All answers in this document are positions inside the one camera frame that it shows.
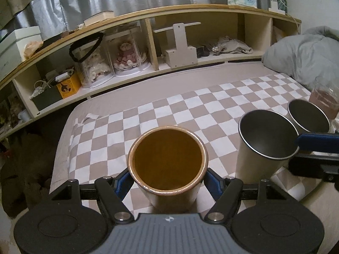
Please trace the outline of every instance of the gray bedding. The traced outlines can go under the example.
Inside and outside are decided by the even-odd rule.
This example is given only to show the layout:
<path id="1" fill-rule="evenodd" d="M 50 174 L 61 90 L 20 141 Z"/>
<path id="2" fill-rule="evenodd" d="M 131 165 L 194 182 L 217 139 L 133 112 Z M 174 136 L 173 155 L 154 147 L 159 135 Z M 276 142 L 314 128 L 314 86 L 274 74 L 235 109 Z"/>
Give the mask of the gray bedding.
<path id="1" fill-rule="evenodd" d="M 339 78 L 339 31 L 321 26 L 285 37 L 267 49 L 262 62 L 311 90 L 317 76 Z"/>

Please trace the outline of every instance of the checkered tablecloth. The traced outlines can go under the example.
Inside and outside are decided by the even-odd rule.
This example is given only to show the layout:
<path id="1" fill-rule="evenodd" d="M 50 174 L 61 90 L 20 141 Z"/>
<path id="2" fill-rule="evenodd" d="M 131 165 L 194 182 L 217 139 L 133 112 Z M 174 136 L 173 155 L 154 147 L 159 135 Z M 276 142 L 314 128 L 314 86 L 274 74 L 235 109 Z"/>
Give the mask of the checkered tablecloth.
<path id="1" fill-rule="evenodd" d="M 308 100 L 310 92 L 284 74 L 269 75 L 216 85 L 112 115 L 89 114 L 76 120 L 69 145 L 69 178 L 81 184 L 117 176 L 126 168 L 133 142 L 158 126 L 178 125 L 201 138 L 208 151 L 208 166 L 220 176 L 234 176 L 239 147 L 238 121 L 251 110 L 271 109 L 287 114 L 287 103 L 294 98 Z M 295 177 L 284 167 L 272 180 L 297 200 L 312 191 L 319 180 Z M 124 204 L 137 216 L 153 208 L 134 184 Z M 214 201 L 204 185 L 191 212 L 206 213 Z M 84 205 L 97 209 L 95 201 Z"/>

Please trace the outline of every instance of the orange box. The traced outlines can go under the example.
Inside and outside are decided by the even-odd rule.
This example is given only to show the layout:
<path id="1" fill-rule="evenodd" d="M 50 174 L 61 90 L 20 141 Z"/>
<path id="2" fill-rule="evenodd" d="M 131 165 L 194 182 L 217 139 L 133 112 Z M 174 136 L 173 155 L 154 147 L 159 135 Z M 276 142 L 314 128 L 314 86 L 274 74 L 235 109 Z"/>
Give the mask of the orange box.
<path id="1" fill-rule="evenodd" d="M 66 79 L 57 84 L 58 90 L 61 94 L 62 99 L 70 97 L 78 92 L 81 87 L 79 77 L 74 72 L 69 79 Z"/>

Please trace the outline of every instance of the wall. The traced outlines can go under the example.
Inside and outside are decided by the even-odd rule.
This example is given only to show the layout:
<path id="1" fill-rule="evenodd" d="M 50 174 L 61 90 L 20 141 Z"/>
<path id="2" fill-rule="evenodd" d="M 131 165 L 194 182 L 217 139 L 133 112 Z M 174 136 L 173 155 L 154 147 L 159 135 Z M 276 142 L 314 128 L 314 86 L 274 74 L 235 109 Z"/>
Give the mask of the wall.
<path id="1" fill-rule="evenodd" d="M 302 31 L 321 25 L 339 30 L 339 0 L 287 0 L 287 4 L 288 13 L 302 21 Z"/>

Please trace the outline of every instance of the silver cup rim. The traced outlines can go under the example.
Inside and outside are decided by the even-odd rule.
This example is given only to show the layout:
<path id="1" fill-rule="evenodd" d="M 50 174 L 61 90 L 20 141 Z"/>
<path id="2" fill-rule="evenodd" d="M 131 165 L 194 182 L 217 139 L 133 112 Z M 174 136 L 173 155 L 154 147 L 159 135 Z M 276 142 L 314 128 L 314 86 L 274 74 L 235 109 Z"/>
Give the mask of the silver cup rim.
<path id="1" fill-rule="evenodd" d="M 325 113 L 322 111 L 322 109 L 320 109 L 317 105 L 314 105 L 313 103 L 307 101 L 307 100 L 303 100 L 303 99 L 300 99 L 300 98 L 296 98 L 296 99 L 292 99 L 288 104 L 287 104 L 287 111 L 289 112 L 289 115 L 291 116 L 291 118 L 293 119 L 293 121 L 295 122 L 295 124 L 300 127 L 301 129 L 303 129 L 304 131 L 308 132 L 308 133 L 312 133 L 312 131 L 309 131 L 308 129 L 306 129 L 305 127 L 301 126 L 296 120 L 295 118 L 293 117 L 293 115 L 291 114 L 291 112 L 289 111 L 289 105 L 291 104 L 291 102 L 295 102 L 295 100 L 298 100 L 298 101 L 302 101 L 302 102 L 307 102 L 307 103 L 310 103 L 312 104 L 314 107 L 316 107 L 324 116 L 325 116 L 325 119 L 327 120 L 328 122 L 328 132 L 330 131 L 331 129 L 331 124 L 328 120 L 328 117 L 325 115 Z"/>
<path id="2" fill-rule="evenodd" d="M 297 146 L 297 148 L 296 148 L 296 150 L 295 150 L 294 153 L 292 153 L 291 155 L 289 155 L 289 156 L 287 156 L 287 157 L 270 157 L 270 156 L 267 156 L 267 155 L 265 155 L 265 154 L 260 153 L 260 152 L 257 151 L 256 149 L 254 149 L 254 148 L 253 148 L 253 147 L 245 140 L 245 138 L 244 138 L 244 136 L 243 136 L 243 134 L 241 133 L 241 130 L 240 130 L 240 124 L 241 124 L 241 121 L 243 120 L 243 118 L 244 118 L 246 115 L 248 115 L 248 114 L 250 114 L 251 112 L 254 112 L 254 111 L 267 111 L 267 112 L 274 113 L 274 114 L 277 114 L 277 115 L 281 116 L 282 118 L 284 118 L 285 120 L 287 120 L 287 121 L 292 125 L 292 127 L 294 128 L 294 130 L 295 130 L 296 133 L 297 133 L 297 136 L 299 136 L 299 133 L 298 133 L 297 128 L 293 125 L 293 123 L 292 123 L 286 116 L 284 116 L 284 115 L 282 115 L 282 114 L 279 114 L 279 113 L 277 113 L 277 112 L 275 112 L 275 111 L 265 110 L 265 109 L 258 109 L 258 110 L 249 111 L 249 112 L 243 114 L 243 116 L 242 116 L 242 117 L 240 118 L 240 120 L 239 120 L 239 123 L 238 123 L 238 132 L 239 132 L 239 135 L 240 135 L 241 139 L 246 143 L 246 145 L 247 145 L 252 151 L 256 152 L 258 155 L 263 156 L 263 157 L 265 157 L 265 158 L 267 158 L 267 159 L 270 159 L 270 160 L 286 160 L 286 159 L 290 159 L 290 158 L 292 158 L 293 156 L 295 156 L 295 155 L 299 152 L 299 146 Z"/>

